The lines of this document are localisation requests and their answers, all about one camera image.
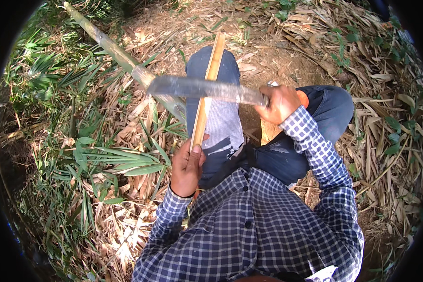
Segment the man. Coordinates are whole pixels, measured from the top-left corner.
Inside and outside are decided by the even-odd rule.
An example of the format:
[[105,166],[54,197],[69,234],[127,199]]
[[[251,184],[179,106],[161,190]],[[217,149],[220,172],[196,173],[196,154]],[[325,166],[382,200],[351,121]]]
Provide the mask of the man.
[[[187,76],[204,78],[212,47],[193,54]],[[218,79],[239,84],[225,51]],[[245,144],[238,104],[213,100],[203,150],[190,140],[174,156],[172,178],[133,281],[353,281],[364,238],[351,178],[333,148],[353,112],[339,87],[260,87],[271,99],[260,116],[283,132],[269,144]],[[198,100],[187,100],[191,136]],[[312,211],[289,191],[311,169],[322,190]],[[196,187],[201,192],[192,204]]]

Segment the checkered shirt sleeve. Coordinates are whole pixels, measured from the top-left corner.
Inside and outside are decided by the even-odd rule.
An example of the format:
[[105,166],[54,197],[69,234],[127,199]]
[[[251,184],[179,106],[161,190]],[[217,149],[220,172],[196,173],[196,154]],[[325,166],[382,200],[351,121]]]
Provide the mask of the checkered shirt sleeve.
[[314,211],[333,229],[360,269],[364,236],[357,224],[357,205],[352,179],[332,143],[321,135],[313,117],[300,106],[280,127],[294,140],[294,149],[304,153],[322,193]]

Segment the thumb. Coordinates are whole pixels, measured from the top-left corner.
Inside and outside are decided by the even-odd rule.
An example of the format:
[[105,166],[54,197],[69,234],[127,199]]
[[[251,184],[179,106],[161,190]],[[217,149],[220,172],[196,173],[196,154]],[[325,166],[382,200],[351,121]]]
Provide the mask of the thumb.
[[200,145],[195,145],[189,152],[189,160],[186,170],[197,170],[199,168],[199,160],[201,158],[202,149]]

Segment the bamboo pole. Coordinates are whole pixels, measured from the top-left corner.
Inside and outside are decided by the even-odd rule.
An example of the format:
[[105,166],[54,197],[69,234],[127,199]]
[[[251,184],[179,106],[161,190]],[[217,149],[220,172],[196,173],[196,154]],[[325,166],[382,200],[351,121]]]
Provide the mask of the bamboo pole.
[[[210,61],[208,62],[207,72],[205,79],[216,80],[218,77],[219,66],[221,65],[222,53],[224,52],[224,45],[226,44],[226,36],[218,32],[216,35],[213,50],[211,51]],[[195,145],[202,146],[202,139],[204,138],[205,124],[207,123],[208,112],[212,99],[203,97],[199,100],[197,105],[196,119],[194,121],[194,128],[192,130],[191,145],[189,150],[191,151]]]
[[[72,18],[103,48],[124,70],[132,75],[145,89],[149,87],[155,75],[136,61],[121,46],[117,45],[95,25],[91,24],[71,4],[64,2],[66,11]],[[186,104],[180,97],[154,95],[169,112],[180,122],[186,124]]]

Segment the leg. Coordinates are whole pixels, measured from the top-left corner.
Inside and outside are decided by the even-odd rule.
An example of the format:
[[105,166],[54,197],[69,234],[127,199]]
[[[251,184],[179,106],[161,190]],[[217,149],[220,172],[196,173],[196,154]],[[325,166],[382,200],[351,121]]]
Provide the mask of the leg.
[[[205,78],[211,54],[212,46],[204,47],[194,53],[185,67],[186,75]],[[224,50],[217,80],[239,85],[239,76],[235,57],[229,51]],[[198,104],[199,99],[186,100],[187,129],[190,137]],[[244,141],[243,129],[238,116],[238,104],[212,100],[205,133],[208,133],[210,138],[202,145],[207,160],[203,165],[202,179],[199,184],[211,178]]]
[[[309,98],[307,111],[318,124],[323,137],[333,144],[340,138],[350,122],[354,105],[343,88],[315,85],[300,87]],[[310,170],[304,155],[296,153],[293,140],[279,133],[270,143],[255,149],[257,167],[272,174],[285,185],[296,183]]]

